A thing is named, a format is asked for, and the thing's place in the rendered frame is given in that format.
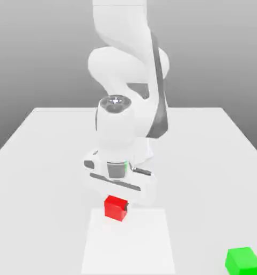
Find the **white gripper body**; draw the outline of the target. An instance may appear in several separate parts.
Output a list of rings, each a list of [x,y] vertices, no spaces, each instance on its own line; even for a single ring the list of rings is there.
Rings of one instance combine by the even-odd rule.
[[[83,184],[101,196],[115,196],[130,204],[151,206],[157,196],[157,179],[153,172],[129,168],[121,179],[113,179],[88,170],[83,173]]]

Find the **small green cube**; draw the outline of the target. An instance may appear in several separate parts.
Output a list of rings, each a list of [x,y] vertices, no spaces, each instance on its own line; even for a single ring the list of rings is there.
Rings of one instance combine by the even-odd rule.
[[[229,249],[225,267],[229,275],[257,275],[257,256],[250,247]]]

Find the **small red cube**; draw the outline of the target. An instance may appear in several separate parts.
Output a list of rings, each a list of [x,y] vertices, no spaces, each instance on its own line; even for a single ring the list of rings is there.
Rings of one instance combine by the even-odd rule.
[[[108,196],[104,201],[105,216],[121,222],[127,214],[128,205],[127,200],[115,196]]]

